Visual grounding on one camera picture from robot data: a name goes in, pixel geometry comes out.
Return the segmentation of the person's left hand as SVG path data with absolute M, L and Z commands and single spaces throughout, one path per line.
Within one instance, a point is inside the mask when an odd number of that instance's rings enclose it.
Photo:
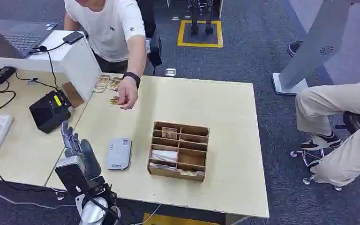
M 125 77 L 118 85 L 118 104 L 123 110 L 132 109 L 138 100 L 138 88 L 136 80 L 132 77 Z

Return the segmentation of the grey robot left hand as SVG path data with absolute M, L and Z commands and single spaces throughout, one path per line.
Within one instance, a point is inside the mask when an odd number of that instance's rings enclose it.
M 101 166 L 89 141 L 80 140 L 79 134 L 73 131 L 67 120 L 62 122 L 60 132 L 64 143 L 65 157 L 79 156 L 85 167 L 85 176 L 89 180 L 100 176 Z

